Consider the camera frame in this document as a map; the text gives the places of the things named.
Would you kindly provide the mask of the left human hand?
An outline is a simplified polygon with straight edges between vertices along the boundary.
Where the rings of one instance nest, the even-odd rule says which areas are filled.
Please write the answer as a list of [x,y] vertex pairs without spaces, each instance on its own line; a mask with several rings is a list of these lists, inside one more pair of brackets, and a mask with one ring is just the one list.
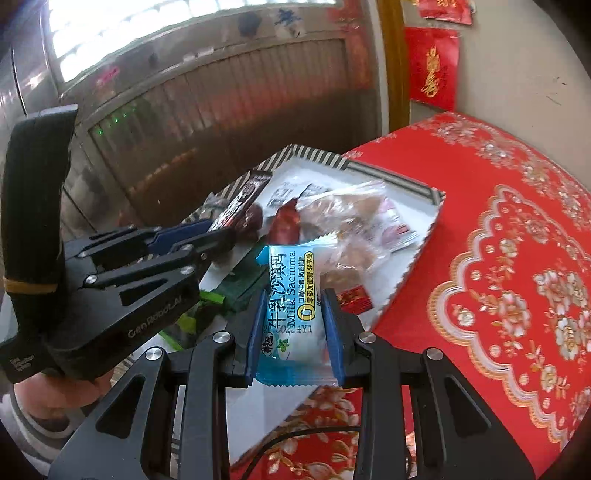
[[38,373],[13,386],[19,405],[41,420],[62,418],[71,410],[93,404],[111,388],[114,371],[92,381],[47,376]]

